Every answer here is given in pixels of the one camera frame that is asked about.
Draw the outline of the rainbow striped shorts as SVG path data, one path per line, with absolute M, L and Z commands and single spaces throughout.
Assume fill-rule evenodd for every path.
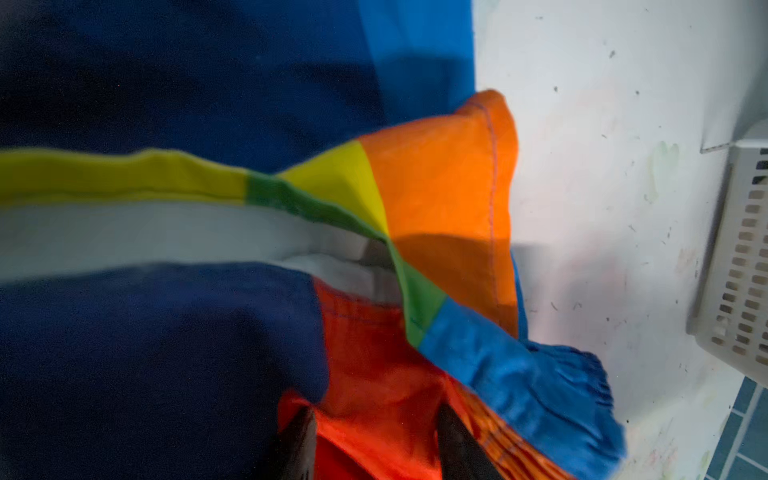
M 468 1 L 1 5 L 1 475 L 607 479 L 599 359 L 528 337 Z

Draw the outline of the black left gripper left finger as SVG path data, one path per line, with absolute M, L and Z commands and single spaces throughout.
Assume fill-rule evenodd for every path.
M 302 407 L 278 436 L 273 479 L 312 480 L 317 444 L 314 411 Z

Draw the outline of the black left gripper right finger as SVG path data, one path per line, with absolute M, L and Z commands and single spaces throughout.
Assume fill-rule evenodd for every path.
M 458 414 L 443 403 L 437 415 L 437 441 L 443 480 L 502 480 Z

